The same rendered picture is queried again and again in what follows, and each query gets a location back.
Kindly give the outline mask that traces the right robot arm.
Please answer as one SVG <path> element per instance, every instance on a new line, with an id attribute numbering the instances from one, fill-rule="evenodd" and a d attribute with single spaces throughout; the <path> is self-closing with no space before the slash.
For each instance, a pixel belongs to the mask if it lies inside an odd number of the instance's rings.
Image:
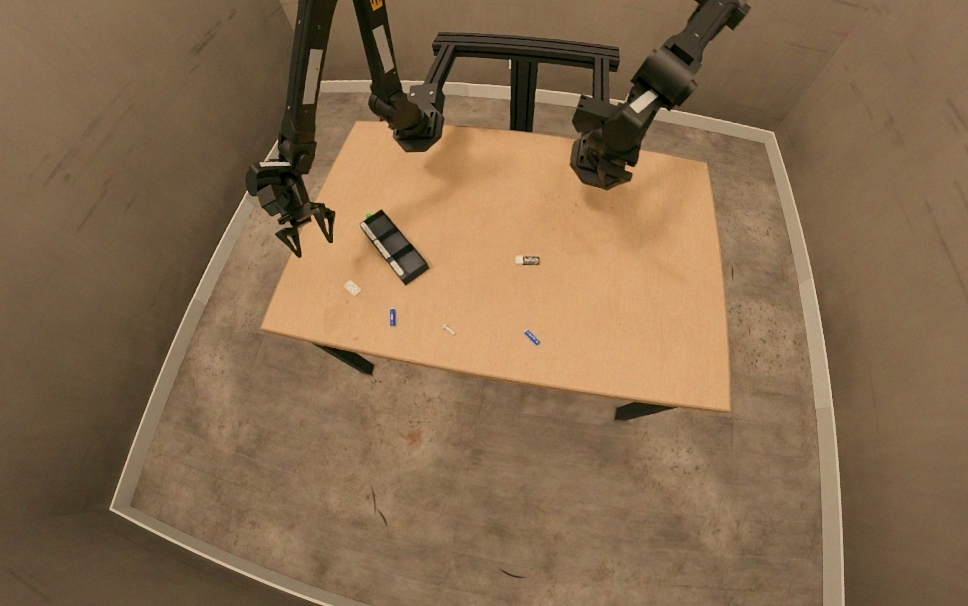
<path id="1" fill-rule="evenodd" d="M 302 175 L 309 174 L 315 158 L 316 109 L 337 1 L 298 1 L 279 156 L 252 163 L 246 173 L 248 193 L 258 196 L 261 208 L 272 217 L 310 202 Z M 390 130 L 395 129 L 397 140 L 433 138 L 437 112 L 422 110 L 403 92 L 385 0 L 353 0 L 353 4 L 372 80 L 369 109 Z"/>

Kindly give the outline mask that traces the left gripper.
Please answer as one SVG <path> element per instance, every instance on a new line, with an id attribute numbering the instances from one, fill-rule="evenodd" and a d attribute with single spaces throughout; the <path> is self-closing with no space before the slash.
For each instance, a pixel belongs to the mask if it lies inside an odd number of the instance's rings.
<path id="1" fill-rule="evenodd" d="M 635 147 L 632 150 L 621 152 L 613 149 L 612 147 L 606 146 L 604 143 L 601 160 L 598 167 L 601 186 L 603 190 L 609 191 L 617 186 L 630 183 L 633 180 L 634 173 L 624 170 L 623 166 L 614 164 L 612 163 L 612 161 L 619 159 L 627 162 L 626 165 L 635 168 L 638 165 L 640 160 L 642 140 L 645 137 L 649 127 L 646 129 L 645 133 L 643 133 L 643 135 L 641 136 L 641 138 L 639 139 L 639 141 L 636 143 Z M 616 176 L 619 179 L 617 179 L 610 185 L 607 185 L 606 173 Z"/>

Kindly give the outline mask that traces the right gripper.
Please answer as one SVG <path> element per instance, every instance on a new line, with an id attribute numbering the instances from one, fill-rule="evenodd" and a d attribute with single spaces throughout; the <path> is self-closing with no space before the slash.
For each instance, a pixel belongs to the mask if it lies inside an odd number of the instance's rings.
<path id="1" fill-rule="evenodd" d="M 312 222 L 312 218 L 311 218 L 312 215 L 314 216 L 316 222 L 318 223 L 327 242 L 329 244 L 332 244 L 333 227 L 334 227 L 336 212 L 335 210 L 330 210 L 330 208 L 327 208 L 325 206 L 325 203 L 317 203 L 317 202 L 310 201 L 309 203 L 306 203 L 305 205 L 277 219 L 279 225 L 284 225 L 286 222 L 290 222 L 290 225 L 292 225 L 292 227 L 285 227 L 279 230 L 278 232 L 275 233 L 275 235 L 286 246 L 290 248 L 290 250 L 296 255 L 297 258 L 302 258 L 298 228 Z M 326 228 L 325 219 L 328 220 L 328 228 Z M 291 236 L 296 248 L 292 245 L 292 243 L 288 239 L 288 236 Z"/>

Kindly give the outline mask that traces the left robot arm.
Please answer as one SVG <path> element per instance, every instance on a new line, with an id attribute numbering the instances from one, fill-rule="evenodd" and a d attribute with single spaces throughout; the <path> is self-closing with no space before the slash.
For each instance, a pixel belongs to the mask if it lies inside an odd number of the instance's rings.
<path id="1" fill-rule="evenodd" d="M 686 27 L 668 38 L 658 51 L 654 49 L 635 74 L 631 80 L 635 86 L 625 104 L 616 106 L 580 96 L 572 124 L 577 133 L 593 132 L 580 140 L 578 168 L 598 173 L 604 143 L 617 151 L 629 151 L 661 108 L 671 112 L 676 105 L 681 106 L 698 87 L 693 78 L 702 66 L 702 53 L 709 40 L 724 25 L 733 29 L 750 8 L 745 0 L 694 1 L 698 4 Z"/>

